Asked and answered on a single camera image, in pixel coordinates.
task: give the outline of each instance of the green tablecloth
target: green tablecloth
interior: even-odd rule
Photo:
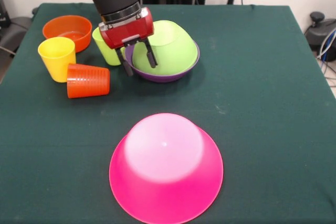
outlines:
[[[90,4],[43,4],[0,86],[0,223],[138,223],[115,201],[110,158],[142,118],[183,115],[225,163],[216,201],[192,223],[335,223],[336,102],[288,7],[151,6],[201,59],[156,84],[109,67],[92,41],[78,63],[109,67],[111,93],[69,100],[37,47],[50,19]]]

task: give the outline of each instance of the pink bowl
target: pink bowl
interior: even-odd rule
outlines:
[[[110,163],[117,202],[135,219],[184,223],[215,200],[224,176],[220,152],[203,130],[175,114],[137,123],[121,140]]]

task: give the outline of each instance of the purple bowl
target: purple bowl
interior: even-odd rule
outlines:
[[[144,78],[146,80],[149,80],[149,81],[159,82],[159,83],[171,82],[171,81],[176,81],[176,80],[182,78],[183,76],[185,76],[197,64],[197,62],[200,58],[199,57],[200,53],[199,53],[199,47],[198,47],[196,42],[195,42],[195,45],[196,45],[197,51],[198,51],[198,56],[197,56],[197,59],[196,59],[195,63],[191,67],[189,67],[187,70],[185,70],[181,73],[173,74],[171,76],[156,76],[154,74],[149,74],[149,73],[142,72],[139,69],[135,68],[134,65],[133,65],[133,60],[132,60],[133,59],[134,45],[126,47],[125,58],[126,58],[126,61],[128,62],[128,64],[133,69],[133,71],[136,72],[138,75],[140,75],[142,78]]]

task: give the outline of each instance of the green bowl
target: green bowl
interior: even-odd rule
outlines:
[[[152,68],[143,42],[135,44],[133,65],[142,72],[169,76],[190,68],[198,56],[197,47],[189,34],[178,24],[160,20],[154,22],[154,34],[148,37],[157,60]]]

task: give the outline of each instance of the orange bowl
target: orange bowl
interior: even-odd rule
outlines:
[[[43,27],[43,35],[47,39],[66,37],[73,40],[76,52],[81,52],[90,45],[91,31],[91,22],[87,18],[76,15],[54,18]]]

